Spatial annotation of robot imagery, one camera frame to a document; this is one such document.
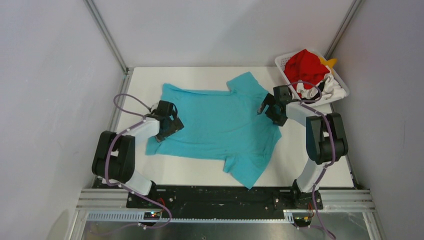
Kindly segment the teal t shirt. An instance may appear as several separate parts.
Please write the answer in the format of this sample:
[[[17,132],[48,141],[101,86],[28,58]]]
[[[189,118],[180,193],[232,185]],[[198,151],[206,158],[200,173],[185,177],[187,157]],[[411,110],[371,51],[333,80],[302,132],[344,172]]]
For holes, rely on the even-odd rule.
[[[258,114],[268,91],[252,73],[245,72],[226,85],[223,91],[181,89],[165,83],[161,98],[175,104],[183,129],[162,142],[150,138],[145,153],[222,160],[223,171],[251,189],[282,135],[266,115]]]

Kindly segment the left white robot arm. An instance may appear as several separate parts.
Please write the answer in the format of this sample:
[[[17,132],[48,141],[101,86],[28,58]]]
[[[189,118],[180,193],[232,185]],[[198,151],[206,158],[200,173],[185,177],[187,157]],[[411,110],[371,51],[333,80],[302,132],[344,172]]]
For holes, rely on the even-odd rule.
[[[177,107],[160,100],[140,122],[121,133],[106,130],[100,134],[91,171],[111,186],[124,186],[132,194],[138,193],[138,201],[152,208],[158,195],[151,190],[154,182],[136,170],[136,146],[148,139],[161,143],[183,128]]]

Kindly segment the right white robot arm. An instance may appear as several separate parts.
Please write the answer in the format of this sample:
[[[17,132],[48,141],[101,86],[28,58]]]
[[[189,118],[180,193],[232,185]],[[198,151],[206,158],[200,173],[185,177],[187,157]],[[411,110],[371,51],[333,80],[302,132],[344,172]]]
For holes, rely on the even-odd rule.
[[[293,120],[305,127],[307,162],[293,181],[289,192],[280,193],[274,207],[321,210],[319,186],[327,169],[346,156],[349,150],[342,116],[323,113],[312,107],[312,100],[295,100],[287,85],[273,88],[263,99],[257,113],[264,113],[273,124],[282,127]]]

